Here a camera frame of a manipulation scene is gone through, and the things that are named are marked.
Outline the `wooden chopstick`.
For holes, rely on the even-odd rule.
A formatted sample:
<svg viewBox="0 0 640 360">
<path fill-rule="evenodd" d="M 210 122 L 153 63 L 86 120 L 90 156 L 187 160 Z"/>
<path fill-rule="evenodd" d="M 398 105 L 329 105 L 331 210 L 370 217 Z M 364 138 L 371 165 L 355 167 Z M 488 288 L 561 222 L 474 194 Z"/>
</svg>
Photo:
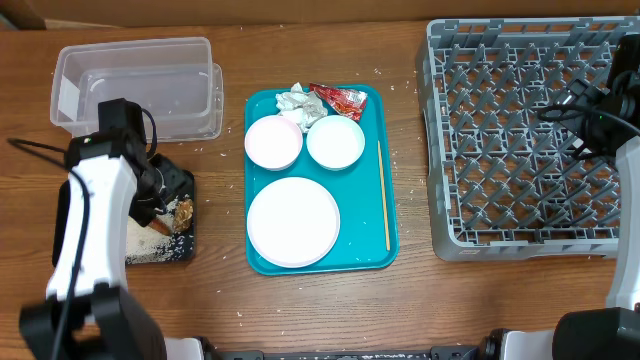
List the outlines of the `wooden chopstick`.
<svg viewBox="0 0 640 360">
<path fill-rule="evenodd" d="M 384 224 L 384 231 L 385 231 L 385 248 L 387 252 L 390 252 L 391 245 L 390 245 L 390 231 L 389 231 L 387 199 L 386 199 L 386 185 L 385 185 L 384 165 L 383 165 L 382 149 L 381 149 L 380 141 L 377 142 L 377 155 L 378 155 L 379 178 L 380 178 L 381 199 L 382 199 L 383 224 Z"/>
</svg>

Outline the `brown food scrap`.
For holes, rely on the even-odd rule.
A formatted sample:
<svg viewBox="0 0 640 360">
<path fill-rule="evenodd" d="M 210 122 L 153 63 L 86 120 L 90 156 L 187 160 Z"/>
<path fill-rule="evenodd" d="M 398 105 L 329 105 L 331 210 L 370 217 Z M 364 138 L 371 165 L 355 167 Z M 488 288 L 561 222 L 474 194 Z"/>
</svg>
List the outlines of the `brown food scrap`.
<svg viewBox="0 0 640 360">
<path fill-rule="evenodd" d="M 173 230 L 182 233 L 188 230 L 193 222 L 194 204 L 193 200 L 186 198 L 177 203 L 175 207 Z"/>
</svg>

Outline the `orange carrot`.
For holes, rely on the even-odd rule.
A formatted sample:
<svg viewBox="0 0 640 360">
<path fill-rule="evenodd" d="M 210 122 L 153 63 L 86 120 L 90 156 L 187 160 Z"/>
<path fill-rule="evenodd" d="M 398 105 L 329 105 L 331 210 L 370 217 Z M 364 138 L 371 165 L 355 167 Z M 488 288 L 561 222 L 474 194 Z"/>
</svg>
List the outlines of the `orange carrot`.
<svg viewBox="0 0 640 360">
<path fill-rule="evenodd" d="M 152 229 L 154 229 L 155 231 L 157 231 L 158 233 L 162 234 L 163 236 L 171 236 L 172 235 L 172 230 L 170 229 L 170 227 L 168 225 L 166 225 L 163 221 L 155 218 L 153 219 L 148 226 Z"/>
</svg>

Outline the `large white plate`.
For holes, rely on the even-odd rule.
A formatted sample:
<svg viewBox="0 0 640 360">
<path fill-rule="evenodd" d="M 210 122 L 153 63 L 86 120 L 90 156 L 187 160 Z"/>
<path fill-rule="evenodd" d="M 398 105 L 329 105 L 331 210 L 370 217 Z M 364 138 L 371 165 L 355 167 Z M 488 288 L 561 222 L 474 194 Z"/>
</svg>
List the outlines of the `large white plate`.
<svg viewBox="0 0 640 360">
<path fill-rule="evenodd" d="M 283 268 L 302 268 L 334 247 L 341 220 L 336 200 L 319 183 L 286 177 L 264 187 L 247 214 L 249 241 L 266 261 Z"/>
</svg>

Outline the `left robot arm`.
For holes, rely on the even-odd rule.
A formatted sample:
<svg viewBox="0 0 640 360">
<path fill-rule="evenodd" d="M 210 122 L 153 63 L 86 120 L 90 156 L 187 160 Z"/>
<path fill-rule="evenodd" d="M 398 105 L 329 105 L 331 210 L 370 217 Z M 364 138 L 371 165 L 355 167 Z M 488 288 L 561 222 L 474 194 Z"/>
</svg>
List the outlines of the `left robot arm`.
<svg viewBox="0 0 640 360">
<path fill-rule="evenodd" d="M 69 206 L 46 300 L 22 309 L 20 333 L 37 359 L 206 359 L 198 338 L 167 338 L 128 293 L 125 252 L 143 137 L 114 129 L 73 139 L 62 167 Z"/>
</svg>

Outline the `white bowl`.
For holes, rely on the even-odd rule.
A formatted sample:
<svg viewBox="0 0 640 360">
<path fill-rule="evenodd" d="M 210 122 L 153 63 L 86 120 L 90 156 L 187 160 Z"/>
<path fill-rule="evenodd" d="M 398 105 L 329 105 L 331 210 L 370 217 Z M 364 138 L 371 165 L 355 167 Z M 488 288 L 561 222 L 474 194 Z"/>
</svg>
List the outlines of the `white bowl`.
<svg viewBox="0 0 640 360">
<path fill-rule="evenodd" d="M 361 127 L 350 118 L 330 115 L 310 128 L 306 147 L 321 167 L 339 171 L 353 165 L 363 154 L 366 140 Z"/>
<path fill-rule="evenodd" d="M 246 131 L 244 138 L 244 149 L 249 159 L 270 171 L 291 166 L 298 158 L 302 145 L 301 130 L 280 115 L 258 119 Z"/>
</svg>

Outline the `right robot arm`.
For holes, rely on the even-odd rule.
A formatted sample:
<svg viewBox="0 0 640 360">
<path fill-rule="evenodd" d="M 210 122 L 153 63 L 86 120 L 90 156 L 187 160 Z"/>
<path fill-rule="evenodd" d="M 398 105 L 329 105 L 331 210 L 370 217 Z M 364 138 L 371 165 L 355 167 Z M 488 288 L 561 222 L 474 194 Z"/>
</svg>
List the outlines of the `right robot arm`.
<svg viewBox="0 0 640 360">
<path fill-rule="evenodd" d="M 537 112 L 581 139 L 577 160 L 604 157 L 619 176 L 616 270 L 603 309 L 571 312 L 552 330 L 495 329 L 469 359 L 636 359 L 639 356 L 639 37 L 619 41 L 607 89 L 577 81 Z"/>
</svg>

